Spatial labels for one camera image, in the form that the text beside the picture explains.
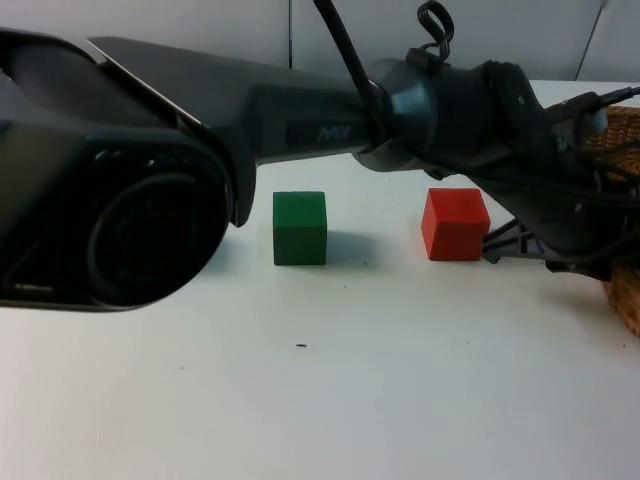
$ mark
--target wooden block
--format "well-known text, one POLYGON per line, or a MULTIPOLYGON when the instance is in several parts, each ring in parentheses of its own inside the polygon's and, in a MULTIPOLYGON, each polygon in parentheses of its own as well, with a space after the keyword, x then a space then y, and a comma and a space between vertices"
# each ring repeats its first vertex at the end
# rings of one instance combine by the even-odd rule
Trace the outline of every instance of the wooden block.
POLYGON ((427 255, 436 261, 482 258, 482 238, 491 224, 477 188, 432 188, 422 217, 427 255))
POLYGON ((324 192, 273 194, 273 261, 276 265, 327 263, 324 192))

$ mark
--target table surface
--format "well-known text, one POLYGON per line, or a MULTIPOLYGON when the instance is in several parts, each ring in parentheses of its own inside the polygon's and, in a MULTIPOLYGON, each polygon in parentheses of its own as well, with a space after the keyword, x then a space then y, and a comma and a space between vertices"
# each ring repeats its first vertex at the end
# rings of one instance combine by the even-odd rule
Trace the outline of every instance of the table surface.
MULTIPOLYGON (((533 83, 545 105, 617 87, 533 83)), ((169 299, 1 310, 0 477, 637 479, 640 342, 602 286, 426 260, 427 189, 468 185, 263 167, 249 223, 169 299), (326 192, 326 267, 273 265, 283 190, 326 192)))

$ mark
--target wire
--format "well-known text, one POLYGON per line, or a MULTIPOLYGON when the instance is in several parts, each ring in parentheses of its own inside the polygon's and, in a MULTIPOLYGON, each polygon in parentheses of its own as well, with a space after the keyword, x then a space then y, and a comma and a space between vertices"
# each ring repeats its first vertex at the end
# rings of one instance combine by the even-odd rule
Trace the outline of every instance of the wire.
POLYGON ((450 43, 455 33, 451 15, 440 2, 429 0, 418 8, 418 21, 434 40, 433 43, 423 45, 422 49, 438 47, 440 64, 444 63, 451 53, 450 43))
POLYGON ((333 37, 333 41, 340 51, 342 60, 344 60, 347 70, 349 70, 349 74, 360 93, 360 97, 369 112, 369 116, 373 120, 376 127, 375 140, 378 144, 381 144, 387 139, 385 115, 378 103, 378 98, 374 93, 369 78, 367 77, 367 73, 358 58, 358 54, 351 42, 351 38, 349 38, 347 29, 345 28, 344 23, 342 23, 340 14, 331 0, 313 1, 320 12, 320 15, 322 15, 322 18, 329 29, 329 33, 333 37))

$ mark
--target wicker basket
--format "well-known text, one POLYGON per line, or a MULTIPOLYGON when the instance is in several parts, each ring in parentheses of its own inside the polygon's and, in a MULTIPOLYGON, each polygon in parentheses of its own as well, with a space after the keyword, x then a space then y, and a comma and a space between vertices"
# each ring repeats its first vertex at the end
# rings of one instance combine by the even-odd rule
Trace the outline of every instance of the wicker basket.
MULTIPOLYGON (((587 146, 594 149, 611 148, 640 139, 640 109, 611 107, 607 110, 609 126, 603 135, 592 137, 587 146)), ((617 166, 640 175, 640 149, 621 153, 617 166)), ((640 337, 640 272, 632 268, 616 267, 610 282, 604 284, 609 303, 634 335, 640 337)))

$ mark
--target black robotic arm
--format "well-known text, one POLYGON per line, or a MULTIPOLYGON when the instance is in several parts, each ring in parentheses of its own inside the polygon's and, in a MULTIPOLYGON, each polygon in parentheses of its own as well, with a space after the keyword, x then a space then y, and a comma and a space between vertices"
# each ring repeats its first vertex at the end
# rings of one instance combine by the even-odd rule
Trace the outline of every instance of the black robotic arm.
POLYGON ((434 43, 367 76, 331 2, 316 4, 352 82, 120 38, 91 40, 97 64, 0 32, 0 304, 157 301, 246 222, 258 165, 344 152, 376 171, 469 176, 516 218, 487 239, 489 260, 601 279, 636 261, 637 180, 609 181, 608 152, 583 148, 602 108, 635 90, 544 110, 516 65, 448 65, 453 22, 433 0, 418 16, 434 43))

